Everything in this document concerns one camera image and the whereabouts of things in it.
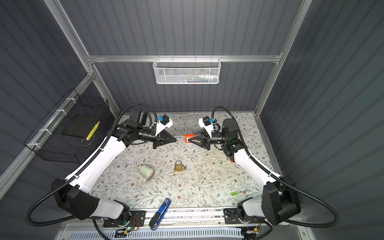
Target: green marker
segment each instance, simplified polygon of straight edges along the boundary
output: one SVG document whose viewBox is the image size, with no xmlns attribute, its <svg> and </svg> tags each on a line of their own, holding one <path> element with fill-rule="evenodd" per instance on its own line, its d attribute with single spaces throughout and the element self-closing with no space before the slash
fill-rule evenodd
<svg viewBox="0 0 384 240">
<path fill-rule="evenodd" d="M 231 195 L 234 196 L 234 195 L 237 195 L 239 192 L 243 192 L 243 191 L 247 191 L 247 190 L 251 190 L 251 189 L 254 189 L 255 187 L 250 187 L 250 188 L 246 188 L 246 189 L 242 189 L 242 190 L 238 190 L 236 192 L 231 192 Z"/>
</svg>

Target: gray wall panel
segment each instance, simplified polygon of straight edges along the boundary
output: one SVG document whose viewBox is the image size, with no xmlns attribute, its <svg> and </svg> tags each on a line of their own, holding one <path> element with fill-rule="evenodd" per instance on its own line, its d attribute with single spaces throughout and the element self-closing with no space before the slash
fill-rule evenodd
<svg viewBox="0 0 384 240">
<path fill-rule="evenodd" d="M 0 1 L 0 173 L 24 148 L 29 134 L 86 75 L 44 1 Z M 57 225 L 25 223 L 28 208 L 78 164 L 34 157 L 0 200 L 0 239 L 54 239 Z M 53 198 L 33 214 L 35 220 L 65 216 Z"/>
<path fill-rule="evenodd" d="M 62 1 L 91 55 L 273 55 L 299 0 Z"/>
<path fill-rule="evenodd" d="M 314 1 L 261 114 L 285 175 L 340 214 L 316 239 L 384 224 L 383 1 Z M 309 222 L 330 214 L 302 198 Z"/>
<path fill-rule="evenodd" d="M 96 63 L 120 109 L 136 102 L 156 111 L 254 110 L 273 63 L 222 63 L 219 84 L 157 84 L 152 63 Z"/>
</svg>

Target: brass padlock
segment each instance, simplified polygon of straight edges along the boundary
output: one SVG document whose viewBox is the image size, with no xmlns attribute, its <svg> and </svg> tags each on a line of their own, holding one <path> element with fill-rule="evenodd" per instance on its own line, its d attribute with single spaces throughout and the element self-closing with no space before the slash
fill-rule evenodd
<svg viewBox="0 0 384 240">
<path fill-rule="evenodd" d="M 180 160 L 176 160 L 175 162 L 175 172 L 181 172 L 183 171 L 183 164 Z"/>
</svg>

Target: black wire basket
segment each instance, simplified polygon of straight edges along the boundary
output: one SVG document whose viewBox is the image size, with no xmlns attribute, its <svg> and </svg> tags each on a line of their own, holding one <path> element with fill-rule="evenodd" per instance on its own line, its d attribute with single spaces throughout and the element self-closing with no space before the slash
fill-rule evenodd
<svg viewBox="0 0 384 240">
<path fill-rule="evenodd" d="M 76 95 L 42 131 L 24 143 L 47 161 L 83 163 L 102 143 L 114 117 L 103 98 Z"/>
</svg>

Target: red object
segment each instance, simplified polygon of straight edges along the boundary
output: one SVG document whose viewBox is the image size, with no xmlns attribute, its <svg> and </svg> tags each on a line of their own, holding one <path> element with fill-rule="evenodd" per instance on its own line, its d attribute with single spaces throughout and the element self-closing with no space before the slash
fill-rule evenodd
<svg viewBox="0 0 384 240">
<path fill-rule="evenodd" d="M 184 135 L 185 142 L 186 142 L 186 143 L 189 143 L 189 142 L 188 142 L 188 139 L 191 138 L 191 137 L 194 137 L 194 136 L 195 136 L 195 134 L 186 134 L 186 135 Z"/>
</svg>

